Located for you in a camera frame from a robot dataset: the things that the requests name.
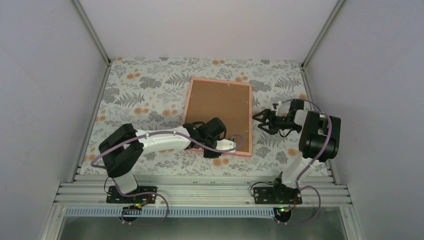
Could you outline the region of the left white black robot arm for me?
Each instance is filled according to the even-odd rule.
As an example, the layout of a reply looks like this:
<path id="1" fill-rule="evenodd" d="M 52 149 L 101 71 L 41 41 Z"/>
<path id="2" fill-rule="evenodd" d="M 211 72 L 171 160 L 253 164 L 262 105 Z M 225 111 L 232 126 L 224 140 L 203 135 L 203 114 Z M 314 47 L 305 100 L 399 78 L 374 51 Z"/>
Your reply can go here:
<path id="1" fill-rule="evenodd" d="M 126 123 L 103 140 L 98 150 L 104 169 L 119 189 L 119 196 L 131 203 L 139 197 L 133 166 L 141 155 L 164 150 L 202 149 L 204 158 L 233 152 L 236 143 L 226 139 L 227 128 L 214 117 L 166 130 L 135 129 Z"/>

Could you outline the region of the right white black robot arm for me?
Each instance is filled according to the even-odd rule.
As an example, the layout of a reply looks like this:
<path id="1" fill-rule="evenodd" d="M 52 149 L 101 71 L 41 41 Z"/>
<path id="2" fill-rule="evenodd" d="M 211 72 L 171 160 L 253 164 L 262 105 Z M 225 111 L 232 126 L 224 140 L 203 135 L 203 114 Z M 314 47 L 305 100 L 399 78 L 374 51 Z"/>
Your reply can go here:
<path id="1" fill-rule="evenodd" d="M 317 163 L 334 159 L 339 152 L 341 123 L 339 117 L 326 115 L 322 111 L 305 110 L 305 100 L 289 99 L 289 109 L 285 116 L 279 115 L 279 101 L 252 116 L 258 121 L 258 128 L 264 132 L 284 137 L 283 131 L 300 135 L 298 149 L 301 157 L 276 177 L 263 198 L 266 203 L 301 202 L 300 181 Z"/>

